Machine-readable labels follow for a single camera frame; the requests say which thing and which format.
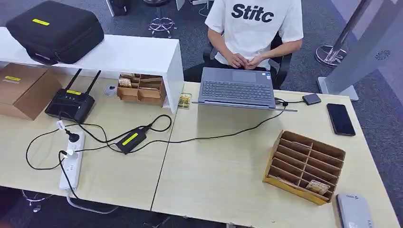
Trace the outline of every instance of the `black carrying case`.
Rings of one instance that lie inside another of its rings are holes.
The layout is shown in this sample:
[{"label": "black carrying case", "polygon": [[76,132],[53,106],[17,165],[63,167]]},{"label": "black carrying case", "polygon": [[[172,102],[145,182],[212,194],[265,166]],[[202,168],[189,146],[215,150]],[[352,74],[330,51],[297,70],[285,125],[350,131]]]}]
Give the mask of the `black carrying case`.
[{"label": "black carrying case", "polygon": [[45,65],[77,62],[104,39],[93,12],[45,1],[6,24],[31,59]]}]

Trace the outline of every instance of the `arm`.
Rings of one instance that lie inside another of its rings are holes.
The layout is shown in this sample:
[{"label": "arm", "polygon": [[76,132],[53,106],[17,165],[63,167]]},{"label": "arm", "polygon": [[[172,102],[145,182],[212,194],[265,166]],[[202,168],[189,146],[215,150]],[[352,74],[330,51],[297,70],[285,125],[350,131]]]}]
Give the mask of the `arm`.
[{"label": "arm", "polygon": [[239,53],[232,53],[227,45],[225,45],[224,38],[221,36],[220,33],[212,30],[209,28],[209,31],[207,33],[207,36],[209,37],[209,40],[211,44],[217,49],[222,56],[227,60],[228,65],[232,66],[233,68],[239,68],[239,67],[246,67],[248,64],[247,59],[245,59],[241,54]]},{"label": "arm", "polygon": [[205,24],[209,27],[208,37],[211,44],[224,56],[228,65],[233,68],[245,67],[248,61],[236,53],[233,54],[225,45],[224,38],[221,34],[224,31],[225,24],[225,1],[215,0],[213,7],[210,10],[209,15],[205,21]]},{"label": "arm", "polygon": [[222,56],[226,58],[226,56],[232,54],[232,52],[227,48],[227,45],[225,45],[224,38],[221,36],[220,33],[209,28],[207,36],[209,37],[209,40],[213,47],[215,47],[215,49],[217,49],[222,54]]},{"label": "arm", "polygon": [[284,43],[273,50],[263,52],[261,54],[262,58],[261,61],[269,58],[288,55],[290,53],[300,50],[301,46],[302,46],[302,39]]},{"label": "arm", "polygon": [[302,8],[301,0],[292,0],[286,17],[281,24],[278,33],[283,41],[283,44],[277,48],[263,52],[253,58],[247,69],[254,69],[257,65],[268,58],[285,56],[295,51],[298,51],[302,46],[302,38],[304,37],[302,25]]},{"label": "arm", "polygon": [[301,46],[302,46],[302,39],[286,42],[273,50],[265,51],[265,52],[261,53],[260,55],[254,57],[251,61],[249,61],[249,63],[245,67],[245,69],[253,70],[263,60],[288,55],[290,53],[300,50]]}]

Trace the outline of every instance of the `phone screen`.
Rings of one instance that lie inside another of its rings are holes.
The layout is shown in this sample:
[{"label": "phone screen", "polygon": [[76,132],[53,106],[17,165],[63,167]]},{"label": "phone screen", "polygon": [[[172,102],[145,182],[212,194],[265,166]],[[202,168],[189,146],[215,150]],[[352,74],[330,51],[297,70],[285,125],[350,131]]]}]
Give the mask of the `phone screen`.
[{"label": "phone screen", "polygon": [[330,120],[336,134],[354,136],[355,131],[347,109],[342,104],[327,104]]}]

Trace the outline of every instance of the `white shelf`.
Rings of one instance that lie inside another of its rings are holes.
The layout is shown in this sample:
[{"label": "white shelf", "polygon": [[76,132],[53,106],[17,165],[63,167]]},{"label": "white shelf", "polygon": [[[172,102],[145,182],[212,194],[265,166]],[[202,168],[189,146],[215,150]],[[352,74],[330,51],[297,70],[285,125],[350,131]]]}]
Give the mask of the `white shelf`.
[{"label": "white shelf", "polygon": [[[5,27],[0,27],[0,61],[34,64],[25,48]],[[110,72],[162,76],[172,113],[183,88],[182,58],[177,39],[105,35],[104,40],[74,64],[53,67],[81,68]]]}]

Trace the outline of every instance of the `small cardboard box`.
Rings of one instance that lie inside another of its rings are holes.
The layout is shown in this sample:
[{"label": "small cardboard box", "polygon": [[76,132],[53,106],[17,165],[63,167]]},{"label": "small cardboard box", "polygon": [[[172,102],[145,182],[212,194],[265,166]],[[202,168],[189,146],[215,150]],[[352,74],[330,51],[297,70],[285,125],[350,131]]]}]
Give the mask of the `small cardboard box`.
[{"label": "small cardboard box", "polygon": [[61,87],[46,68],[8,64],[0,69],[0,114],[35,120]]},{"label": "small cardboard box", "polygon": [[[344,164],[345,152],[316,140],[283,131],[270,153],[263,182],[317,205],[330,203]],[[309,189],[312,181],[329,186],[324,194]]]},{"label": "small cardboard box", "polygon": [[122,101],[135,101],[162,106],[166,97],[165,85],[161,76],[122,73],[121,78],[130,78],[131,88],[117,88],[117,95]]}]

